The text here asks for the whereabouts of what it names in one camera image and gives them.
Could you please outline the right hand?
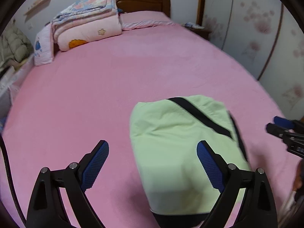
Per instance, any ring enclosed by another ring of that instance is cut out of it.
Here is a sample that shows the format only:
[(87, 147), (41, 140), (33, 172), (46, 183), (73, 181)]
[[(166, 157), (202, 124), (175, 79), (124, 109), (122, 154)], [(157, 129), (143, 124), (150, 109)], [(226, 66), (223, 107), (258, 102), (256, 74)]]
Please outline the right hand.
[(303, 160), (301, 160), (297, 165), (297, 170), (296, 170), (296, 175), (295, 175), (292, 191), (297, 191), (302, 186), (302, 176), (301, 176), (302, 165), (303, 165)]

